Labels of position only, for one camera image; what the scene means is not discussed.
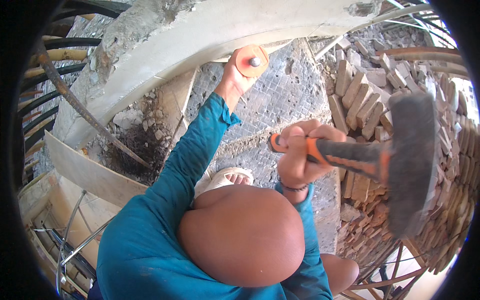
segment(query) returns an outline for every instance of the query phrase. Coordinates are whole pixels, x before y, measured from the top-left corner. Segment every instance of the brick pile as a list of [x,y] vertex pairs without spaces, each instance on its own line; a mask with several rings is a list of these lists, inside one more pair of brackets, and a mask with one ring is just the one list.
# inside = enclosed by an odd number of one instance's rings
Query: brick pile
[[[415,241],[425,263],[437,273],[452,259],[465,240],[473,216],[479,173],[478,128],[466,118],[465,95],[445,75],[435,80],[427,62],[395,61],[386,54],[368,57],[365,47],[355,45],[378,68],[360,66],[360,54],[342,40],[336,46],[335,94],[328,97],[335,126],[350,143],[383,143],[392,138],[391,96],[428,92],[436,87],[438,108],[438,165],[435,194],[428,202],[427,221]],[[456,123],[462,130],[456,136]],[[388,189],[354,172],[340,169],[341,225],[337,255],[360,266],[373,262],[394,242],[388,230]]]

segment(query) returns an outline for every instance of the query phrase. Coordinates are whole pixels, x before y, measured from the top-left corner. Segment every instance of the hammer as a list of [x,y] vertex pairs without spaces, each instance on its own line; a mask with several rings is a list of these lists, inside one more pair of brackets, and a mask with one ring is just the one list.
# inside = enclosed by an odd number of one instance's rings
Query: hammer
[[[421,221],[432,187],[435,150],[435,105],[430,94],[389,100],[393,138],[382,144],[351,144],[307,137],[307,160],[359,173],[389,188],[388,229],[396,236],[410,234]],[[268,147],[285,153],[272,134]]]

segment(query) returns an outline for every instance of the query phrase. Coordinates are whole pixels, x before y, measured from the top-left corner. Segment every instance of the person's left hand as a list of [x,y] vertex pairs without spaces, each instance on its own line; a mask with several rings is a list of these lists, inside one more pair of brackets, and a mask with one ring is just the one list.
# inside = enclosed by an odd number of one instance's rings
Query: person's left hand
[[323,125],[317,119],[301,121],[285,128],[279,144],[288,147],[287,153],[278,161],[278,175],[284,186],[300,189],[333,170],[333,166],[316,164],[307,160],[306,137],[345,142],[347,136],[340,130]]

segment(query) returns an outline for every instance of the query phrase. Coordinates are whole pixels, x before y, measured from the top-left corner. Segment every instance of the bracelet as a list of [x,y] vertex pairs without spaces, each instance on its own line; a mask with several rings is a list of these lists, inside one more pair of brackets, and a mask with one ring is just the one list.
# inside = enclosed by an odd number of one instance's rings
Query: bracelet
[[302,187],[302,188],[294,189],[294,188],[289,188],[288,186],[283,184],[280,180],[278,182],[280,182],[280,185],[282,186],[282,189],[285,189],[285,190],[290,191],[290,192],[301,192],[301,191],[304,191],[308,188],[308,184],[305,184],[305,186]]

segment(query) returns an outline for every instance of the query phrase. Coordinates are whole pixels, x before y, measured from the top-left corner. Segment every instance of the hammer head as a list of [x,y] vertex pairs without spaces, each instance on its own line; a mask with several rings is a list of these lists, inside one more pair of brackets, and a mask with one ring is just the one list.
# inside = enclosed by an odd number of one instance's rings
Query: hammer head
[[397,237],[416,234],[433,189],[436,106],[430,94],[390,99],[393,141],[388,167],[388,228]]

